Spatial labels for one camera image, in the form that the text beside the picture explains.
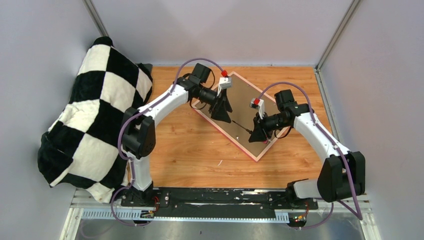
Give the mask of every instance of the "wire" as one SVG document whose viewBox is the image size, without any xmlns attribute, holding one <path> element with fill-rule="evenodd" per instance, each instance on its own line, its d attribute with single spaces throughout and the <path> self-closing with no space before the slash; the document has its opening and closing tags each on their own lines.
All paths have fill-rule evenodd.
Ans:
<svg viewBox="0 0 424 240">
<path fill-rule="evenodd" d="M 354 181 L 353 181 L 353 178 L 352 178 L 352 173 L 351 173 L 351 169 L 350 169 L 350 167 L 349 167 L 349 164 L 348 164 L 348 160 L 346 159 L 346 157 L 345 157 L 345 155 L 343 154 L 343 152 L 342 152 L 342 150 L 340 149 L 340 147 L 337 145 L 337 143 L 336 143 L 336 141 L 334 141 L 334 139 L 327 133 L 327 131 L 325 131 L 324 130 L 324 128 L 323 127 L 321 127 L 320 126 L 320 124 L 319 123 L 317 123 L 317 120 L 315 119 L 315 116 L 314 116 L 314 111 L 313 111 L 313 109 L 312 109 L 312 106 L 311 106 L 311 101 L 309 100 L 309 97 L 308 97 L 308 95 L 307 95 L 307 93 L 301 88 L 301 87 L 299 87 L 298 85 L 296 85 L 296 84 L 294 84 L 294 83 L 291 83 L 291 82 L 287 82 L 287 81 L 279 81 L 279 82 L 276 82 L 276 83 L 273 83 L 273 84 L 271 84 L 271 85 L 269 85 L 268 87 L 266 87 L 261 93 L 260 93 L 260 95 L 259 95 L 259 97 L 258 97 L 258 99 L 260 99 L 264 94 L 265 94 L 265 92 L 268 90 L 268 89 L 270 89 L 270 88 L 272 88 L 272 87 L 274 87 L 275 85 L 279 85 L 279 84 L 286 84 L 286 85 L 290 85 L 290 86 L 293 86 L 293 87 L 295 87 L 295 88 L 297 88 L 298 90 L 300 90 L 302 93 L 303 93 L 303 95 L 305 96 L 305 98 L 306 98 L 306 101 L 307 101 L 307 104 L 308 104 L 308 107 L 309 107 L 309 113 L 310 113 L 310 117 L 311 117 L 311 119 L 312 119 L 312 122 L 313 122 L 313 124 L 319 129 L 319 131 L 321 131 L 321 133 L 322 134 L 324 134 L 324 136 L 331 142 L 331 144 L 333 145 L 333 147 L 336 149 L 336 151 L 338 152 L 338 154 L 340 155 L 340 157 L 341 157 L 341 160 L 343 161 L 343 163 L 344 163 L 344 167 L 346 168 L 346 173 L 347 173 L 347 180 L 348 180 L 348 182 L 349 182 L 349 187 L 350 187 L 350 192 L 351 192 L 351 194 L 352 194 L 352 198 L 353 198 L 353 202 L 354 202 L 354 204 L 355 204 L 355 208 L 356 208 L 356 212 L 352 209 L 352 208 L 348 208 L 348 210 L 349 211 L 351 211 L 359 220 L 362 220 L 363 219 L 363 217 L 362 217 L 362 213 L 361 213 L 361 209 L 360 209 L 360 207 L 359 207 L 359 203 L 358 203 L 358 198 L 357 198 L 357 194 L 356 194 L 356 192 L 355 192 L 355 186 L 354 186 Z"/>
<path fill-rule="evenodd" d="M 281 200 L 281 199 L 285 199 L 286 197 L 287 196 L 283 196 L 283 197 L 277 198 L 275 200 L 270 201 L 270 203 L 276 202 L 276 201 Z"/>
<path fill-rule="evenodd" d="M 215 85 L 215 73 L 214 73 L 214 71 L 211 71 L 211 72 L 212 72 L 212 75 L 213 75 L 213 82 L 212 82 L 212 85 L 210 85 L 209 89 L 212 89 L 212 87 Z"/>
<path fill-rule="evenodd" d="M 325 224 L 330 219 L 331 215 L 333 214 L 333 210 L 334 210 L 334 203 L 332 202 L 330 212 L 328 213 L 327 217 L 325 217 L 324 220 L 322 220 L 321 222 L 314 224 L 314 225 L 311 225 L 311 226 L 304 226 L 304 227 L 290 226 L 290 228 L 296 229 L 296 230 L 302 230 L 302 229 L 307 230 L 307 229 L 313 229 L 313 228 L 319 227 L 319 226 Z"/>
<path fill-rule="evenodd" d="M 277 131 L 275 130 L 274 131 L 274 137 L 276 139 L 283 139 L 283 138 L 285 138 L 285 137 L 287 137 L 289 135 L 289 133 L 290 133 L 291 130 L 292 130 L 292 126 L 289 126 L 288 127 L 288 130 L 285 132 L 284 136 L 281 136 L 281 137 L 277 137 L 277 133 L 276 133 Z"/>
<path fill-rule="evenodd" d="M 156 102 L 154 102 L 150 107 L 148 107 L 148 108 L 146 108 L 146 109 L 144 109 L 144 110 L 142 110 L 142 111 L 140 111 L 139 113 L 137 113 L 137 114 L 135 114 L 134 116 L 132 116 L 132 117 L 130 117 L 130 118 L 128 118 L 128 120 L 126 120 L 124 123 L 123 123 L 123 125 L 122 125 L 122 127 L 121 127 L 121 129 L 120 129 L 120 131 L 119 131 L 119 135 L 118 135 L 118 142 L 117 142 L 117 148 L 118 148 L 118 153 L 119 153 L 119 156 L 123 159 L 123 160 L 127 160 L 127 161 L 129 161 L 129 168 L 131 169 L 131 182 L 130 182 L 130 184 L 129 184 L 129 186 L 124 186 L 124 187 L 121 187 L 120 189 L 118 189 L 114 194 L 113 194 L 113 196 L 112 196 L 112 198 L 111 198 L 111 200 L 110 200 L 110 210 L 112 211 L 112 215 L 113 215 L 113 217 L 118 221 L 118 222 L 120 222 L 121 224 L 123 224 L 123 225 L 126 225 L 126 226 L 131 226 L 131 227 L 139 227 L 139 226 L 145 226 L 145 225 L 147 225 L 147 224 L 149 224 L 149 223 L 141 223 L 141 224 L 130 224 L 130 223 L 127 223 L 127 222 L 124 222 L 124 221 L 122 221 L 121 219 L 119 219 L 118 218 L 118 216 L 117 216 L 117 214 L 115 213 L 115 210 L 114 210 L 114 202 L 115 202 L 115 198 L 117 197 L 117 195 L 122 191 L 122 190 L 128 190 L 128 189 L 130 189 L 133 185 L 134 185 L 134 183 L 135 183 L 135 181 L 136 181 L 136 179 L 135 179 L 135 176 L 136 176 L 136 171 L 135 171 L 135 169 L 134 169 L 134 160 L 131 158 L 131 157 L 129 157 L 129 156 L 126 156 L 125 154 L 124 154 L 124 152 L 122 151 L 122 136 L 124 135 L 124 131 L 125 131 L 125 129 L 127 128 L 127 126 L 128 126 L 128 124 L 130 124 L 130 122 L 131 121 L 133 121 L 134 119 L 136 119 L 136 118 L 138 118 L 138 117 L 140 117 L 141 115 L 143 115 L 143 114 L 145 114 L 145 113 L 147 113 L 147 112 L 149 112 L 150 110 L 149 109 L 153 109 L 156 105 L 158 105 L 158 104 L 160 104 L 161 102 L 163 102 L 168 96 L 170 96 L 171 95 L 171 93 L 174 91 L 174 89 L 175 89 L 175 87 L 176 87 L 176 85 L 177 85 L 177 81 L 178 81 L 178 76 L 180 75 L 180 73 L 181 73 L 181 70 L 183 70 L 183 67 L 185 66 L 185 65 L 187 65 L 188 63 L 191 63 L 191 62 L 193 62 L 193 61 L 206 61 L 206 62 L 209 62 L 209 63 L 211 63 L 211 64 L 213 64 L 213 65 L 215 65 L 216 67 L 218 67 L 219 68 L 219 70 L 221 71 L 221 74 L 223 75 L 223 76 L 226 76 L 227 75 L 227 71 L 225 71 L 221 66 L 219 66 L 216 62 L 214 62 L 214 61 L 212 61 L 212 60 L 209 60 L 209 59 L 207 59 L 207 58 L 203 58 L 203 57 L 197 57 L 197 58 L 193 58 L 193 59 L 190 59 L 190 60 L 188 60 L 188 61 L 186 61 L 186 62 L 184 62 L 179 68 L 178 68 L 178 71 L 176 72 L 176 75 L 175 75 L 175 79 L 174 79 L 174 81 L 173 81 L 173 83 L 172 83 L 172 87 L 171 87 L 171 89 L 170 89 L 170 91 L 169 92 L 167 92 L 162 98 L 160 98 L 159 100 L 157 100 Z"/>
<path fill-rule="evenodd" d="M 154 210 L 155 213 L 159 210 L 159 203 L 159 198 L 157 196 L 154 196 L 154 206 L 156 207 L 156 209 Z"/>
<path fill-rule="evenodd" d="M 202 110 L 202 109 L 204 109 L 204 108 L 206 107 L 206 105 L 207 105 L 207 103 L 205 102 L 205 103 L 204 103 L 204 105 L 203 105 L 202 107 L 200 107 L 200 108 L 195 108 L 195 107 L 193 107 L 193 106 L 192 106 L 192 99 L 190 99 L 189 105 L 190 105 L 190 107 L 191 107 L 192 109 L 194 109 L 194 110 Z"/>
<path fill-rule="evenodd" d="M 305 201 L 305 204 L 306 204 L 306 212 L 304 214 L 298 216 L 297 219 L 306 218 L 306 216 L 308 215 L 308 213 L 309 213 L 309 202 Z"/>
</svg>

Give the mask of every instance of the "white wall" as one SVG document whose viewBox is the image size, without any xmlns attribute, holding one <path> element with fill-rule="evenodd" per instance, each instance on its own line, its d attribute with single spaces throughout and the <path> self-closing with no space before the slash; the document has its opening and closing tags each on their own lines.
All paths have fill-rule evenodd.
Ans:
<svg viewBox="0 0 424 240">
<path fill-rule="evenodd" d="M 384 240 L 424 235 L 424 1 L 364 0 L 323 68 Z"/>
<path fill-rule="evenodd" d="M 99 37 L 80 0 L 2 0 L 0 7 L 0 238 L 58 239 L 75 191 L 50 189 L 37 167 L 43 132 L 69 100 Z"/>
<path fill-rule="evenodd" d="M 135 62 L 315 65 L 351 0 L 94 0 Z"/>
</svg>

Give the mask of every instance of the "wooden surface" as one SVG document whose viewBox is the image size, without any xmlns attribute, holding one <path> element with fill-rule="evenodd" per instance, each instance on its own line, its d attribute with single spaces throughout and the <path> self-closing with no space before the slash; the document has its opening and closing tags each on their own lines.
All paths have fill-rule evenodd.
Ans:
<svg viewBox="0 0 424 240">
<path fill-rule="evenodd" d="M 153 67 L 152 99 L 169 88 L 177 69 Z M 192 69 L 184 68 L 181 76 L 191 73 Z M 218 78 L 219 70 L 212 69 Z M 279 81 L 299 85 L 308 94 L 318 118 L 330 129 L 312 67 L 227 66 L 224 69 L 238 73 L 260 89 Z M 274 96 L 287 88 L 292 90 L 298 104 L 306 102 L 301 92 L 286 85 L 275 86 L 267 93 Z M 260 161 L 255 162 L 189 104 L 177 108 L 158 125 L 156 147 L 150 158 L 150 173 L 157 187 L 285 188 L 295 180 L 317 178 L 320 170 L 317 154 L 295 130 L 277 140 Z"/>
</svg>

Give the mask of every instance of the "checkered cloth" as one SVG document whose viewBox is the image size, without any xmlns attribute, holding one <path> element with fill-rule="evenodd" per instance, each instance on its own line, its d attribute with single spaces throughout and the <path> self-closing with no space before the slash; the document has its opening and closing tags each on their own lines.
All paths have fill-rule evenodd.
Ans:
<svg viewBox="0 0 424 240">
<path fill-rule="evenodd" d="M 125 110 L 152 93 L 152 77 L 119 53 L 109 37 L 98 38 L 85 56 L 69 103 L 41 138 L 38 169 L 51 187 L 70 183 L 109 203 L 128 184 L 127 161 L 118 155 Z"/>
</svg>

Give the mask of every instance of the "purple cable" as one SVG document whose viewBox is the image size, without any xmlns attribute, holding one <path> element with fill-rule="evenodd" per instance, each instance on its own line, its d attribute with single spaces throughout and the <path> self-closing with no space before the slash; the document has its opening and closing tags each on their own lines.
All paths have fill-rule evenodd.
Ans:
<svg viewBox="0 0 424 240">
<path fill-rule="evenodd" d="M 271 87 L 273 87 L 275 85 L 279 85 L 279 84 L 286 84 L 286 85 L 293 86 L 293 87 L 299 89 L 303 93 L 303 95 L 305 96 L 307 104 L 309 106 L 310 117 L 312 118 L 313 123 L 321 131 L 321 133 L 324 134 L 324 136 L 331 142 L 331 144 L 336 147 L 336 150 L 337 150 L 338 154 L 340 154 L 341 160 L 344 163 L 344 167 L 346 168 L 347 179 L 349 181 L 350 192 L 352 194 L 352 198 L 353 198 L 353 202 L 355 204 L 356 212 L 350 207 L 347 207 L 347 209 L 349 211 L 351 211 L 359 220 L 362 220 L 363 217 L 362 217 L 361 209 L 359 208 L 358 198 L 357 198 L 357 194 L 355 192 L 354 181 L 353 181 L 353 178 L 352 178 L 351 169 L 349 167 L 348 160 L 346 159 L 342 150 L 340 150 L 339 146 L 337 146 L 336 141 L 334 141 L 334 139 L 324 130 L 324 128 L 322 128 L 319 124 L 316 123 L 314 112 L 313 112 L 312 107 L 311 107 L 311 101 L 309 100 L 309 97 L 306 94 L 306 92 L 301 87 L 299 87 L 298 85 L 296 85 L 294 83 L 287 82 L 287 81 L 279 81 L 279 82 L 273 83 L 273 84 L 269 85 L 267 88 L 265 88 L 265 90 L 263 90 L 260 93 L 258 99 L 260 99 L 268 89 L 270 89 Z"/>
<path fill-rule="evenodd" d="M 345 202 L 341 201 L 341 200 L 337 200 L 337 202 L 341 205 L 343 205 L 345 208 L 347 208 L 347 210 L 351 211 L 352 213 L 354 212 L 354 210 L 348 206 Z"/>
<path fill-rule="evenodd" d="M 160 104 L 163 100 L 165 100 L 165 99 L 166 99 L 169 95 L 171 95 L 171 93 L 174 91 L 174 89 L 175 89 L 175 87 L 176 87 L 176 85 L 177 85 L 178 76 L 180 75 L 181 70 L 183 70 L 183 67 L 184 67 L 185 65 L 187 65 L 188 63 L 191 63 L 191 62 L 193 62 L 193 61 L 206 61 L 206 62 L 209 62 L 209 63 L 211 63 L 211 64 L 213 64 L 213 65 L 217 66 L 221 72 L 223 72 L 223 71 L 224 71 L 224 69 L 223 69 L 221 66 L 219 66 L 216 62 L 214 62 L 214 61 L 212 61 L 212 60 L 209 60 L 209 59 L 207 59 L 207 58 L 197 57 L 197 58 L 190 59 L 190 60 L 188 60 L 188 61 L 184 62 L 184 63 L 183 63 L 183 64 L 182 64 L 182 65 L 178 68 L 178 71 L 176 72 L 175 79 L 174 79 L 174 81 L 173 81 L 173 83 L 172 83 L 172 87 L 171 87 L 170 91 L 169 91 L 168 93 L 166 93 L 166 95 L 164 95 L 164 96 L 163 96 L 161 99 L 159 99 L 157 102 L 155 102 L 154 104 L 152 104 L 152 105 L 150 106 L 150 108 L 154 108 L 156 105 Z M 118 216 L 116 215 L 115 211 L 114 211 L 114 201 L 115 201 L 115 198 L 117 197 L 118 193 L 120 193 L 120 192 L 121 192 L 122 190 L 124 190 L 124 189 L 130 189 L 130 188 L 134 185 L 134 182 L 136 181 L 136 179 L 134 178 L 134 177 L 135 177 L 135 175 L 136 175 L 136 172 L 135 172 L 135 170 L 134 170 L 134 161 L 132 160 L 132 158 L 131 158 L 131 157 L 126 156 L 126 155 L 124 154 L 124 152 L 122 152 L 122 148 L 121 148 L 121 146 L 122 146 L 122 136 L 124 135 L 125 128 L 127 128 L 128 124 L 130 124 L 130 122 L 131 122 L 131 121 L 133 121 L 134 119 L 136 119 L 136 118 L 140 117 L 141 115 L 143 115 L 143 114 L 147 113 L 148 111 L 149 111 L 149 109 L 148 109 L 148 108 L 146 108 L 145 110 L 143 110 L 143 111 L 141 111 L 141 112 L 137 113 L 136 115 L 134 115 L 134 116 L 130 117 L 127 121 L 125 121 L 125 122 L 123 123 L 123 125 L 122 125 L 122 127 L 121 127 L 120 131 L 119 131 L 119 136 L 118 136 L 118 144 L 117 144 L 117 147 L 118 147 L 118 153 L 119 153 L 119 156 L 120 156 L 123 160 L 127 160 L 127 161 L 129 161 L 129 166 L 130 166 L 129 168 L 131 169 L 131 183 L 129 184 L 129 186 L 121 187 L 120 189 L 118 189 L 118 190 L 117 190 L 117 191 L 113 194 L 112 199 L 110 200 L 110 210 L 112 211 L 112 215 L 113 215 L 113 217 L 114 217 L 114 218 L 115 218 L 118 222 L 120 222 L 120 223 L 121 223 L 121 224 L 123 224 L 123 225 L 131 226 L 131 227 L 141 227 L 141 226 L 146 226 L 147 224 L 149 224 L 149 222 L 148 222 L 148 223 L 141 223 L 141 224 L 130 224 L 130 223 L 124 222 L 124 221 L 122 221 L 121 219 L 119 219 L 119 218 L 118 218 Z"/>
</svg>

